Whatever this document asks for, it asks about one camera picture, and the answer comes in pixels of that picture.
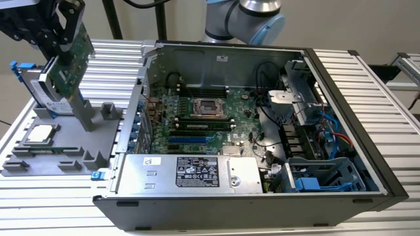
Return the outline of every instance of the power supply label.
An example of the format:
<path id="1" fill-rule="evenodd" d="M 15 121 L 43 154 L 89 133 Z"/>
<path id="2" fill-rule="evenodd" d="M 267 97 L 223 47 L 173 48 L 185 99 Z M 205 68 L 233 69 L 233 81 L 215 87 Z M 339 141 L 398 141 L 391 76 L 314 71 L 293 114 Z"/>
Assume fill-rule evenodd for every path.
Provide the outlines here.
<path id="1" fill-rule="evenodd" d="M 218 157 L 179 157 L 177 161 L 178 187 L 219 187 Z"/>

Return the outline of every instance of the blue latch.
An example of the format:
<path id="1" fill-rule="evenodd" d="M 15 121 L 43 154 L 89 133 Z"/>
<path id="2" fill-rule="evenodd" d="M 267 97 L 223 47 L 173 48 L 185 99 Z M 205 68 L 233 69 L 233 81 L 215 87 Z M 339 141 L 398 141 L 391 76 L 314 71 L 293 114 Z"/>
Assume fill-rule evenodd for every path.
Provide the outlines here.
<path id="1" fill-rule="evenodd" d="M 318 178 L 302 177 L 295 181 L 299 192 L 345 192 L 349 191 L 353 183 L 345 183 L 339 186 L 321 186 Z"/>
<path id="2" fill-rule="evenodd" d="M 11 65 L 13 72 L 19 79 L 19 82 L 25 82 L 25 79 L 22 78 L 19 70 L 18 70 L 18 61 L 13 61 L 10 65 Z"/>
<path id="3" fill-rule="evenodd" d="M 106 180 L 106 172 L 102 171 L 94 171 L 91 175 L 93 181 L 102 181 Z"/>
<path id="4" fill-rule="evenodd" d="M 25 62 L 18 66 L 19 69 L 34 69 L 38 65 L 35 63 Z"/>

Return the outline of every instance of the green circuit board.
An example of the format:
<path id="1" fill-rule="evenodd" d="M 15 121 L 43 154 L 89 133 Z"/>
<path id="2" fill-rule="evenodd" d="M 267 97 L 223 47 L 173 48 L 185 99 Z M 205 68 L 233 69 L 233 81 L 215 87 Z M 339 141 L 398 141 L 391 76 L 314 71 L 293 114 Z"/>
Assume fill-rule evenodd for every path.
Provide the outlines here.
<path id="1" fill-rule="evenodd" d="M 155 154 L 177 154 L 177 153 L 198 153 L 198 154 L 221 154 L 225 146 L 238 146 L 241 141 L 245 143 L 242 147 L 242 156 L 263 156 L 265 150 L 254 147 L 250 142 L 250 133 L 254 137 L 262 132 L 259 118 L 255 118 L 255 100 L 253 97 L 249 100 L 242 98 L 242 95 L 250 95 L 250 92 L 241 88 L 233 88 L 227 98 L 219 98 L 223 101 L 223 112 L 226 116 L 235 120 L 237 127 L 233 131 L 207 131 L 206 137 L 209 138 L 207 144 L 181 144 L 179 149 L 170 149 L 171 131 L 177 131 L 175 117 L 191 118 L 194 113 L 194 100 L 199 98 L 179 97 L 174 89 L 159 87 L 153 89 L 153 99 L 161 99 L 162 104 L 157 106 L 158 113 L 151 115 L 154 140 L 151 153 Z M 246 110 L 251 111 L 250 117 L 246 115 Z M 159 114 L 166 113 L 166 118 L 159 117 Z"/>
<path id="2" fill-rule="evenodd" d="M 93 42 L 85 24 L 82 23 L 79 34 L 71 47 L 71 53 L 74 55 L 73 64 L 65 65 L 63 62 L 58 60 L 49 72 L 49 77 L 54 81 L 61 94 L 69 99 L 74 96 L 75 90 L 79 88 L 87 69 L 89 56 L 93 52 Z"/>

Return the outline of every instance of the black pole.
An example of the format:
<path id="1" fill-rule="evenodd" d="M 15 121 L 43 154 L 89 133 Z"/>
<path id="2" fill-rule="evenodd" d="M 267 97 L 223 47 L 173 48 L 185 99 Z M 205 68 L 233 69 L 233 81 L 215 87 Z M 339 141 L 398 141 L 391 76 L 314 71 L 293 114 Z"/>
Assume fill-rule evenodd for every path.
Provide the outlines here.
<path id="1" fill-rule="evenodd" d="M 158 24 L 158 37 L 159 37 L 159 40 L 167 40 L 169 35 L 167 35 L 166 4 L 157 5 L 155 12 L 157 12 L 157 24 Z"/>
<path id="2" fill-rule="evenodd" d="M 110 28 L 113 32 L 114 39 L 123 39 L 123 33 L 121 28 L 119 16 L 117 11 L 117 6 L 114 5 L 114 0 L 103 0 Z"/>

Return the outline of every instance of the blue pcie slot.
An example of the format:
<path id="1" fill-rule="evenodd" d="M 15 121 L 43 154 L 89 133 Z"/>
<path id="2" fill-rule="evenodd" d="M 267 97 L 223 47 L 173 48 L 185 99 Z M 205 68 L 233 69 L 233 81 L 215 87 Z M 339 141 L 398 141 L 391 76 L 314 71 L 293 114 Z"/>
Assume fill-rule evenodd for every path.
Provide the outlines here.
<path id="1" fill-rule="evenodd" d="M 191 137 L 191 138 L 170 138 L 170 143 L 181 144 L 207 144 L 209 139 L 206 137 Z"/>

